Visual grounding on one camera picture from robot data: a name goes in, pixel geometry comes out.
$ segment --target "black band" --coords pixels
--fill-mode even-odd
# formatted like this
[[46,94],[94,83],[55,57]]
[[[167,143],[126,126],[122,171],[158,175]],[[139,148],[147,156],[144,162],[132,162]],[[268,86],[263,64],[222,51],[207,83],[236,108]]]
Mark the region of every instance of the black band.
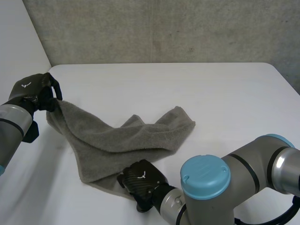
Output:
[[259,184],[259,179],[256,175],[256,173],[254,172],[254,170],[252,169],[252,167],[250,166],[249,163],[247,163],[246,160],[244,160],[242,157],[235,155],[235,154],[229,154],[229,156],[234,157],[235,159],[237,159],[238,161],[240,161],[245,167],[246,169],[249,171],[249,173],[251,174],[254,184],[255,184],[255,194],[259,192],[259,188],[260,188],[260,184]]
[[180,221],[181,221],[181,217],[183,215],[183,213],[187,210],[187,205],[184,204],[184,206],[181,208],[178,216],[177,216],[177,219],[176,219],[176,225],[180,225]]
[[282,152],[282,150],[284,150],[286,148],[288,148],[288,147],[283,146],[283,147],[280,147],[279,149],[277,149],[271,156],[268,167],[267,167],[267,181],[269,183],[270,188],[272,188],[274,190],[275,190],[275,187],[274,187],[273,181],[272,181],[272,168],[273,168],[273,165],[274,165],[274,162],[275,162],[275,159],[277,158],[277,156],[280,154],[280,152]]
[[21,132],[21,135],[22,137],[24,137],[24,131],[22,130],[22,128],[17,125],[16,123],[10,121],[10,120],[6,120],[6,119],[3,119],[3,118],[0,118],[0,122],[5,122],[5,123],[9,123],[10,125],[14,126],[15,128],[17,128],[20,132]]

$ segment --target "gray metal cylinder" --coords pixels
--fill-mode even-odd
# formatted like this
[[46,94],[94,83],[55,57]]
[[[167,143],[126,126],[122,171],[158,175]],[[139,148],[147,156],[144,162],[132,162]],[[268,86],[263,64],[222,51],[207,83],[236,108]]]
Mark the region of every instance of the gray metal cylinder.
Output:
[[25,135],[32,124],[32,116],[22,107],[17,105],[0,105],[0,120],[18,126]]
[[160,206],[160,215],[169,224],[176,225],[178,216],[182,217],[183,211],[185,211],[184,205],[185,200],[182,190],[173,189],[164,197]]
[[272,183],[278,192],[300,197],[300,151],[298,149],[285,148],[277,155],[272,167]]
[[32,117],[25,109],[17,105],[0,105],[1,174],[19,147],[31,124]]

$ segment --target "blue joint cover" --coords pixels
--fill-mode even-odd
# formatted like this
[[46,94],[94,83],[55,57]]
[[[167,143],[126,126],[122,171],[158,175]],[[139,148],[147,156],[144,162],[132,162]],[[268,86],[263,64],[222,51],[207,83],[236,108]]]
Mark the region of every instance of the blue joint cover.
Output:
[[208,200],[222,194],[231,178],[226,162],[212,155],[190,158],[182,165],[180,176],[184,193],[196,200]]
[[5,171],[5,168],[0,165],[0,176],[4,173],[4,171]]
[[261,137],[264,137],[264,136],[269,136],[269,137],[275,137],[275,138],[278,138],[278,139],[280,139],[281,141],[287,143],[290,147],[295,148],[295,146],[294,146],[290,141],[288,141],[285,137],[283,137],[283,136],[276,135],[276,134],[268,134],[268,135],[263,135],[263,136],[261,136]]

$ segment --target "tabletop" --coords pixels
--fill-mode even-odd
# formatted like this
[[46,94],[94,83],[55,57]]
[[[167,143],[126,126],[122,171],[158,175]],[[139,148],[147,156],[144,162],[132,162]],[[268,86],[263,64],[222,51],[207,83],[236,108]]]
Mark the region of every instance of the tabletop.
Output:
[[[50,73],[64,100],[112,127],[133,114],[154,123],[181,106],[196,127],[175,155],[154,163],[179,188],[181,165],[195,155],[223,157],[269,133],[300,148],[300,96],[266,63],[60,65]],[[17,81],[7,80],[0,88]],[[1,102],[8,96],[0,96]],[[40,137],[22,143],[0,177],[2,225],[167,224],[155,209],[138,213],[135,202],[81,183],[67,141],[47,124],[45,112],[34,119]],[[266,188],[238,206],[235,216],[262,223],[291,205],[291,195]],[[300,213],[289,224],[299,221]]]

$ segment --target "towel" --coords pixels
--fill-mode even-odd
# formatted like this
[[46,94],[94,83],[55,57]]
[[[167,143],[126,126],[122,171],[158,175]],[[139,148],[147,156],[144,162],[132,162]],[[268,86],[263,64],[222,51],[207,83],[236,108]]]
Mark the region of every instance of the towel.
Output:
[[145,124],[133,115],[121,127],[113,128],[74,104],[58,101],[58,105],[54,112],[47,112],[47,121],[70,143],[81,181],[123,197],[129,195],[116,177],[125,167],[174,154],[195,127],[178,106],[155,124]]

